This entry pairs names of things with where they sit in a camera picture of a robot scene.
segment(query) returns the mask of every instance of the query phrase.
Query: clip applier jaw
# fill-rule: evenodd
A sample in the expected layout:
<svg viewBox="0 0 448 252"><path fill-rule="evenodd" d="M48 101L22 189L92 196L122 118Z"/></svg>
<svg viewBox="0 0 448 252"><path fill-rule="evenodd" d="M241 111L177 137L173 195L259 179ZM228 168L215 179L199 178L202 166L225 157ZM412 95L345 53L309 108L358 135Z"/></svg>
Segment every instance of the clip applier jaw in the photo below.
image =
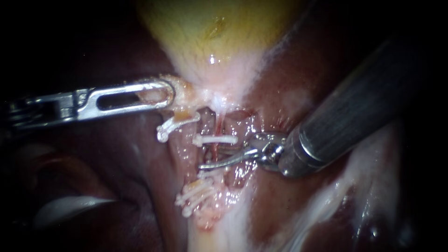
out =
<svg viewBox="0 0 448 252"><path fill-rule="evenodd" d="M139 101L136 93L149 91L154 91L151 96L153 100ZM171 105L174 98L175 90L170 83L150 78L131 84L80 89L18 100L7 105L5 121L15 131L37 129L73 121L162 109ZM48 105L52 106L53 114L43 109Z"/></svg>
<svg viewBox="0 0 448 252"><path fill-rule="evenodd" d="M283 133L257 133L246 140L243 148L236 154L218 162L199 165L199 170L223 169L242 161L254 159L262 169L279 171L277 164L283 153L286 138L287 135Z"/></svg>

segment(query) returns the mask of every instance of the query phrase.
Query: dark background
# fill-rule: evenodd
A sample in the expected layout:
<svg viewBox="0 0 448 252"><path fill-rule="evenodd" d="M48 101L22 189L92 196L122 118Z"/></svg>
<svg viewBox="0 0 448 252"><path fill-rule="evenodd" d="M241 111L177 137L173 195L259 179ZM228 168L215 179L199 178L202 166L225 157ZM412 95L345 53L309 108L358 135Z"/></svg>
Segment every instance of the dark background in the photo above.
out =
<svg viewBox="0 0 448 252"><path fill-rule="evenodd" d="M434 57L434 73L438 72L435 56L441 53L439 37L445 31L438 28L439 7L432 2L343 0L336 4L327 0L320 3L338 8L341 18L357 31L357 36L365 37L366 45L354 46L373 49L397 28L416 34L428 54ZM132 3L128 1L18 1L5 4L3 11L7 12L2 36L5 44L0 101L3 105L27 94L71 91L143 77L151 73L151 66L141 67L138 62L161 56L160 52L132 50L140 43L151 42L151 37L139 26ZM413 242L417 250L435 246L440 241L435 236L443 233L436 227L445 227L440 224L444 217L445 190L440 185L445 181L437 179L443 178L445 166L444 155L437 151L446 149L442 141L446 134L438 127L446 114L440 106L443 89L439 87L445 82L436 74L428 75L426 89L402 115L405 169L401 176L404 198L410 202L404 214L413 217L417 231ZM7 179L2 171L0 189L4 213L0 232L8 234L3 236L5 246L15 247L26 242L23 238L29 226L20 216L26 211L18 210L26 207L17 203L20 191Z"/></svg>

